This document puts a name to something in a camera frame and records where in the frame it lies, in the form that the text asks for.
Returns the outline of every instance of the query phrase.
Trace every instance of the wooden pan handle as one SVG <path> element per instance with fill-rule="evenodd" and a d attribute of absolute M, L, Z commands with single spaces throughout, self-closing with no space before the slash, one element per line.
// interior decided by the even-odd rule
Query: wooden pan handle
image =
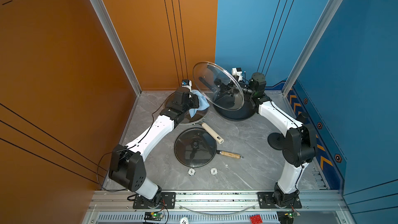
<path fill-rule="evenodd" d="M 226 157 L 232 157 L 232 158 L 240 159 L 240 155 L 239 154 L 232 153 L 232 152 L 221 151 L 221 153 L 219 153 L 219 154 L 223 155 L 223 156 L 226 156 Z"/>

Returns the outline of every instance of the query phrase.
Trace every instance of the gray marble floor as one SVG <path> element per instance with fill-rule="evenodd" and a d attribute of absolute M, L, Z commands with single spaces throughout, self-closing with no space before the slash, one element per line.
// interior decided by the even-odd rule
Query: gray marble floor
<path fill-rule="evenodd" d="M 151 113 L 164 102 L 172 92 L 144 92 L 138 99 L 129 128 L 122 145 L 135 139 L 152 123 Z M 267 92 L 268 96 L 286 113 L 293 116 L 291 108 L 280 92 Z M 272 149 L 267 137 L 278 129 L 264 117 L 253 117 L 234 122 L 221 117 L 210 106 L 205 122 L 224 138 L 217 149 L 235 152 L 243 159 L 233 159 L 217 155 L 207 165 L 195 168 L 193 176 L 187 174 L 188 167 L 182 165 L 174 155 L 174 142 L 182 131 L 196 125 L 178 125 L 153 148 L 145 161 L 147 177 L 164 190 L 178 189 L 267 189 L 273 190 L 285 163 L 281 151 Z M 211 175 L 210 169 L 217 168 L 217 175 Z M 299 189 L 319 189 L 313 171 L 316 166 L 310 164 L 298 185 Z M 121 186 L 107 178 L 108 189 L 120 189 Z"/>

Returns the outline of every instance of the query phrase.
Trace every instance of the white poker chip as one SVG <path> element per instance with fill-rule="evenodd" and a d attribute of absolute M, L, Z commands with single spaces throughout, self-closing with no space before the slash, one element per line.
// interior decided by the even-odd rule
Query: white poker chip
<path fill-rule="evenodd" d="M 187 217 L 182 217 L 180 220 L 180 224 L 189 224 L 188 218 Z"/>
<path fill-rule="evenodd" d="M 195 174 L 195 169 L 191 168 L 188 170 L 188 175 L 194 175 Z"/>
<path fill-rule="evenodd" d="M 210 169 L 210 173 L 211 173 L 212 175 L 217 175 L 217 169 L 216 169 L 216 168 L 211 168 L 211 169 Z"/>

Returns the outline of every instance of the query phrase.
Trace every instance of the metal mounting plate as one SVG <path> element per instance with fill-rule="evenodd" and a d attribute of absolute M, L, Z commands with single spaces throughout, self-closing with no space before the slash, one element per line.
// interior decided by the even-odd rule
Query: metal mounting plate
<path fill-rule="evenodd" d="M 164 205 L 167 209 L 173 209 L 176 201 L 176 193 L 175 192 L 162 192 L 161 200 L 164 200 Z M 154 209 L 161 209 L 163 206 L 159 205 Z M 134 199 L 134 205 L 132 206 L 134 209 L 150 209 L 150 207 L 145 204 L 142 199 L 142 196 L 136 196 Z"/>
<path fill-rule="evenodd" d="M 274 203 L 274 199 L 272 198 L 273 191 L 268 192 L 257 192 L 258 204 L 260 204 L 260 208 L 279 208 Z M 293 203 L 294 208 L 302 208 L 300 198 L 297 197 Z"/>

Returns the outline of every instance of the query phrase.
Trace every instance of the blue wall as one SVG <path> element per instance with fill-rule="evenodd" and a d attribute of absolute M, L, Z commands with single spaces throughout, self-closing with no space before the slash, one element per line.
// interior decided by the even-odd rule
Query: blue wall
<path fill-rule="evenodd" d="M 358 224 L 396 223 L 397 208 L 373 210 L 398 206 L 397 5 L 343 0 L 298 78 L 346 159 Z"/>
<path fill-rule="evenodd" d="M 228 71 L 233 67 L 241 67 L 248 79 L 257 71 L 278 1 L 218 0 L 215 57 L 218 65 Z M 327 1 L 294 0 L 292 5 L 293 0 L 287 0 L 283 11 L 286 0 L 281 0 L 260 64 L 260 72 L 265 67 L 265 74 L 275 51 L 266 74 L 267 86 L 274 86 L 289 76 Z M 291 5 L 291 12 L 275 50 Z"/>

